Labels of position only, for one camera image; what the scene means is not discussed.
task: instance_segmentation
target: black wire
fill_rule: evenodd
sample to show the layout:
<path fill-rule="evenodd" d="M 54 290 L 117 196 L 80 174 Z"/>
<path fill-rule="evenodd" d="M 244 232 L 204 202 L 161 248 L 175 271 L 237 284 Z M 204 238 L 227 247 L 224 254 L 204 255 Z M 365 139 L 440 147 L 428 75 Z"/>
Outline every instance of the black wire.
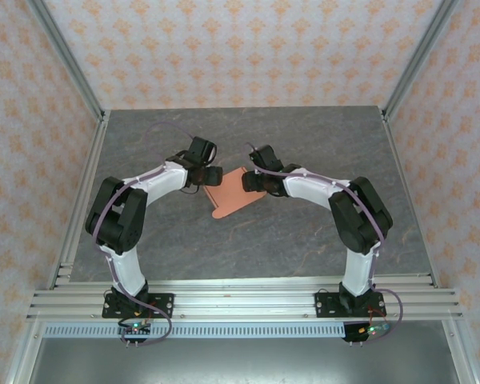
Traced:
<path fill-rule="evenodd" d="M 199 192 L 199 187 L 194 191 L 194 192 L 185 192 L 184 190 L 179 190 L 180 192 L 184 193 L 184 194 L 196 194 L 197 192 Z"/>

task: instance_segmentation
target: aluminum frame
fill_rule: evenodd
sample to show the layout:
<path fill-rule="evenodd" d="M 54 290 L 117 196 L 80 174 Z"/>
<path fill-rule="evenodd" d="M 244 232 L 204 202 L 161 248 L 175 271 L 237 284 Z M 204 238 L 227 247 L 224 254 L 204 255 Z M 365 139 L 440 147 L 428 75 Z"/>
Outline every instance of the aluminum frame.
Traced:
<path fill-rule="evenodd" d="M 101 117 L 102 109 L 99 102 L 51 17 L 46 4 L 43 0 L 27 1 L 48 33 L 86 104 L 97 117 Z M 409 200 L 410 194 L 391 137 L 389 120 L 405 97 L 457 3 L 458 0 L 442 2 L 382 113 L 382 120 L 385 123 L 391 149 L 394 152 Z M 100 316 L 102 293 L 110 287 L 110 284 L 108 282 L 72 283 L 70 275 L 78 245 L 79 230 L 82 228 L 109 116 L 110 112 L 105 113 L 95 130 L 86 166 L 80 178 L 73 213 L 62 242 L 59 262 L 50 277 L 48 290 L 37 291 L 34 294 L 25 336 L 16 351 L 6 380 L 9 384 L 30 380 L 44 331 L 53 322 L 62 320 L 80 324 L 83 322 L 98 324 L 104 321 Z M 421 228 L 414 208 L 413 214 Z M 430 260 L 430 264 L 433 275 L 437 276 L 433 260 Z M 460 382 L 480 383 L 480 367 L 474 358 L 474 350 L 469 340 L 469 329 L 463 320 L 456 292 L 438 288 L 438 284 L 429 275 L 395 275 L 377 277 L 377 280 L 380 287 L 391 288 L 402 296 L 404 320 L 442 321 Z M 311 324 L 317 321 L 312 293 L 320 288 L 335 290 L 339 281 L 340 278 L 268 278 L 151 282 L 150 289 L 171 291 L 177 294 L 174 321 L 180 324 L 210 323 L 210 321 Z M 386 301 L 388 315 L 395 318 L 398 316 L 398 307 L 392 298 L 386 298 Z M 327 319 L 327 321 L 329 320 L 343 322 L 346 319 Z"/>
<path fill-rule="evenodd" d="M 70 76 L 78 88 L 78 91 L 82 95 L 87 107 L 96 118 L 100 118 L 103 115 L 103 109 L 101 108 L 96 95 L 90 87 L 86 76 L 80 68 L 80 65 L 74 58 L 67 41 L 64 39 L 64 36 L 58 28 L 57 23 L 51 15 L 48 6 L 46 6 L 44 0 L 27 0 L 27 2 L 29 3 L 32 12 L 38 18 L 42 28 L 48 35 L 48 39 L 51 41 L 52 46 L 57 51 L 62 63 L 70 73 Z"/>
<path fill-rule="evenodd" d="M 416 225 L 418 226 L 419 233 L 423 234 L 425 232 L 423 230 L 422 219 L 421 219 L 421 216 L 419 216 L 418 213 L 416 212 L 416 210 L 414 209 L 413 199 L 410 195 L 409 183 L 407 182 L 406 174 L 403 171 L 402 164 L 400 163 L 400 157 L 398 156 L 398 150 L 397 150 L 397 147 L 394 143 L 393 134 L 391 132 L 391 124 L 390 124 L 389 121 L 384 119 L 384 116 L 382 116 L 382 124 L 384 125 L 384 130 L 386 130 L 386 135 L 387 135 L 387 139 L 390 143 L 391 152 L 393 152 L 393 157 L 394 157 L 394 160 L 397 164 L 398 173 L 400 174 L 400 178 L 402 180 L 403 188 L 404 188 L 404 191 L 406 192 L 406 195 L 407 195 L 407 200 L 409 202 L 410 211 L 412 212 L 412 215 L 414 217 L 414 221 L 416 222 Z M 431 251 L 430 246 L 428 245 L 427 242 L 423 242 L 423 244 L 425 245 L 426 255 L 429 259 L 430 270 L 432 271 L 432 280 L 434 282 L 434 285 L 439 287 L 441 285 L 440 285 L 439 280 L 438 280 L 438 276 L 439 276 L 438 268 L 435 264 L 435 260 L 433 260 L 432 257 L 430 256 L 432 254 L 432 251 Z"/>
<path fill-rule="evenodd" d="M 403 71 L 402 76 L 398 80 L 397 86 L 394 88 L 394 91 L 384 108 L 383 114 L 385 120 L 389 121 L 391 120 L 391 117 L 396 115 L 400 103 L 404 99 L 420 69 L 423 67 L 429 52 L 434 47 L 439 35 L 450 20 L 450 16 L 457 4 L 458 0 L 443 0 L 439 6 L 437 12 L 432 18 L 432 22 L 416 47 L 416 51 L 409 60 L 407 67 Z"/>
<path fill-rule="evenodd" d="M 110 111 L 108 110 L 104 113 L 103 117 L 98 120 L 97 125 L 94 128 L 94 134 L 86 156 L 86 162 L 78 181 L 78 192 L 73 203 L 70 220 L 68 221 L 60 247 L 58 262 L 50 272 L 50 279 L 47 283 L 47 289 L 49 290 L 53 289 L 55 280 L 61 272 L 64 272 L 64 268 L 71 268 L 73 265 L 109 118 Z M 69 275 L 70 271 L 66 273 L 68 281 Z"/>

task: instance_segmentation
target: gray marble table surface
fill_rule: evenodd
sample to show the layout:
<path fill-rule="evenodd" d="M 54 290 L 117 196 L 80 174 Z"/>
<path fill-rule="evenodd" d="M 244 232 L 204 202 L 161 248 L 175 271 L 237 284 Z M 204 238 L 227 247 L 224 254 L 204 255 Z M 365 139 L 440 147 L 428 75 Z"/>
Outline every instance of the gray marble table surface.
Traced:
<path fill-rule="evenodd" d="M 368 177 L 394 219 L 377 274 L 426 273 L 430 264 L 378 108 L 280 107 L 117 110 L 110 116 L 90 204 L 104 178 L 128 178 L 188 148 L 168 126 L 183 126 L 218 145 L 215 165 L 250 168 L 245 142 L 270 144 L 284 164 L 332 178 Z M 346 248 L 327 210 L 296 198 L 263 199 L 223 219 L 200 191 L 170 193 L 146 212 L 138 244 L 148 279 L 268 278 L 341 275 Z M 71 281 L 109 281 L 110 272 L 82 231 Z"/>

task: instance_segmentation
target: patterned wallpaper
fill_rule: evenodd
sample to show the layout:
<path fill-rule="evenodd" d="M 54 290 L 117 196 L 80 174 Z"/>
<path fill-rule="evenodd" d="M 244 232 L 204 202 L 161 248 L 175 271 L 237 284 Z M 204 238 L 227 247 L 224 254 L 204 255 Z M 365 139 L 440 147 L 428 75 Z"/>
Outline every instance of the patterned wallpaper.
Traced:
<path fill-rule="evenodd" d="M 93 128 L 26 1 L 0 1 L 0 384 L 57 255 Z"/>
<path fill-rule="evenodd" d="M 480 0 L 458 5 L 392 129 L 441 283 L 480 341 Z"/>
<path fill-rule="evenodd" d="M 106 109 L 384 106 L 441 0 L 47 0 Z"/>

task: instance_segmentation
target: metal bracket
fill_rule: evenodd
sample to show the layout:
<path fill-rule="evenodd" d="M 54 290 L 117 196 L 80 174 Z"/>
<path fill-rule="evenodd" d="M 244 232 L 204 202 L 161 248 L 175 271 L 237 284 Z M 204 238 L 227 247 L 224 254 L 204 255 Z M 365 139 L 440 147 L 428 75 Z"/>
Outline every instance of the metal bracket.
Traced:
<path fill-rule="evenodd" d="M 381 317 L 380 313 L 387 315 L 384 297 L 379 292 L 371 292 L 360 307 L 352 310 L 341 304 L 339 292 L 317 292 L 314 294 L 314 309 L 317 318 L 376 318 Z"/>
<path fill-rule="evenodd" d="M 147 302 L 152 306 L 156 306 L 163 310 L 170 318 L 172 318 L 174 307 L 173 294 L 148 294 Z M 125 306 L 124 302 L 118 299 L 118 296 L 109 293 L 105 296 L 103 303 L 103 318 L 164 318 L 159 312 L 145 310 L 141 313 L 136 312 L 134 306 Z"/>

